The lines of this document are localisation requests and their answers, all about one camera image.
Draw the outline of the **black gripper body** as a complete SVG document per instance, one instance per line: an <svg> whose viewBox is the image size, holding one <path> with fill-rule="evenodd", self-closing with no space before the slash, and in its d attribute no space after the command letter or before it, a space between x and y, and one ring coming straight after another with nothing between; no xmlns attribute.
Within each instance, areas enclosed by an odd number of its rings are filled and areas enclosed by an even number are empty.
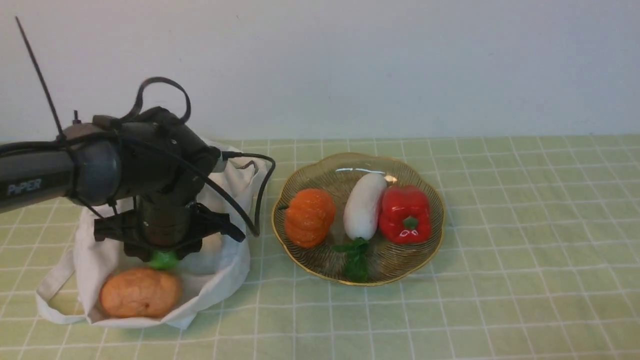
<svg viewBox="0 0 640 360"><path fill-rule="evenodd" d="M93 222L94 240L116 240L124 244L126 256L151 262L157 253L172 253L177 260L202 250L206 237L229 236L236 242L245 233L227 213L215 212L200 202L186 205L154 203L148 196L135 196L134 207Z"/></svg>

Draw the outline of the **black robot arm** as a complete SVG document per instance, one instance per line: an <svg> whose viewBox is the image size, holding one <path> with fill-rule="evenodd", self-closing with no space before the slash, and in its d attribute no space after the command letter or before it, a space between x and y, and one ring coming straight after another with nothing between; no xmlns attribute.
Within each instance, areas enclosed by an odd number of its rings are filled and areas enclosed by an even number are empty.
<svg viewBox="0 0 640 360"><path fill-rule="evenodd" d="M143 262L160 252L182 260L210 235L236 242L246 237L229 214L197 200L204 187L233 200L209 178L225 168L221 150L162 107L123 123L95 116L67 127L55 141L1 146L1 211L54 198L92 214L106 205L107 214L90 224L90 240L121 242L127 256Z"/></svg>

